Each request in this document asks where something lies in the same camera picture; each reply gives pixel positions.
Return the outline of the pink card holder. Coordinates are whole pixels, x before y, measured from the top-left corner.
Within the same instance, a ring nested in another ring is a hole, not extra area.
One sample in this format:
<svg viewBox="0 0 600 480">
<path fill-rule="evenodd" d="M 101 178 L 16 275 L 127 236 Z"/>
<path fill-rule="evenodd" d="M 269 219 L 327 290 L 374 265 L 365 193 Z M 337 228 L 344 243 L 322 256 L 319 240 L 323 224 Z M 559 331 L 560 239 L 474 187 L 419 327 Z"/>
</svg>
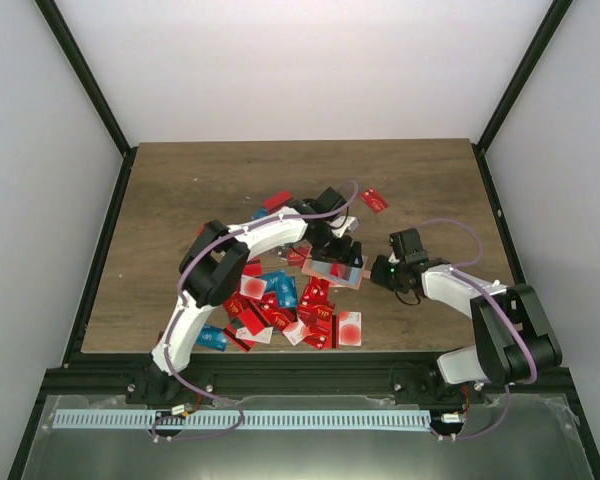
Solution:
<svg viewBox="0 0 600 480">
<path fill-rule="evenodd" d="M 362 267 L 352 267 L 340 263 L 329 263 L 308 258 L 304 260 L 301 272 L 305 275 L 327 280 L 335 287 L 358 290 L 363 280 L 371 278 L 371 271 Z"/>
</svg>

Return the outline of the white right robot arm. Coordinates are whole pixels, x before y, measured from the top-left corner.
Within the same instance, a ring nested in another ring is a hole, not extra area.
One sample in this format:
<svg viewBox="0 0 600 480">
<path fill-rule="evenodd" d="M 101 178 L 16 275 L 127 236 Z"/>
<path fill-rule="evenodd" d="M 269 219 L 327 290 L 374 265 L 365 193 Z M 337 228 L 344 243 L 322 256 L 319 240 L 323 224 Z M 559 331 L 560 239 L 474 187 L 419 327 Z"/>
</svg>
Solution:
<svg viewBox="0 0 600 480">
<path fill-rule="evenodd" d="M 486 281 L 429 257 L 417 229 L 389 235 L 392 253 L 376 258 L 371 281 L 396 294 L 442 303 L 472 322 L 475 344 L 442 354 L 424 378 L 427 396 L 452 399 L 467 382 L 531 384 L 562 364 L 563 354 L 535 290 Z"/>
</svg>

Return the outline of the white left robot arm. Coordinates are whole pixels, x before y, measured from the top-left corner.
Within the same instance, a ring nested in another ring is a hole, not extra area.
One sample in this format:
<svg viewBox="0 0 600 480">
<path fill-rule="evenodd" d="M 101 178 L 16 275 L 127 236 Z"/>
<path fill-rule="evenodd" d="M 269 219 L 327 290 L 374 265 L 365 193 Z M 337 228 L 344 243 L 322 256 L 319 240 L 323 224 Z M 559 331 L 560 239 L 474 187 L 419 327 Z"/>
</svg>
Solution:
<svg viewBox="0 0 600 480">
<path fill-rule="evenodd" d="M 346 227 L 331 222 L 349 215 L 358 196 L 358 184 L 344 199 L 327 189 L 316 200 L 292 200 L 273 213 L 247 223 L 208 222 L 183 258 L 177 283 L 177 301 L 161 339 L 151 351 L 157 371 L 149 381 L 150 393 L 161 403 L 176 402 L 184 392 L 178 374 L 189 364 L 194 343 L 211 313 L 234 294 L 247 262 L 274 248 L 306 241 L 311 254 L 327 262 L 362 266 L 361 244 Z"/>
</svg>

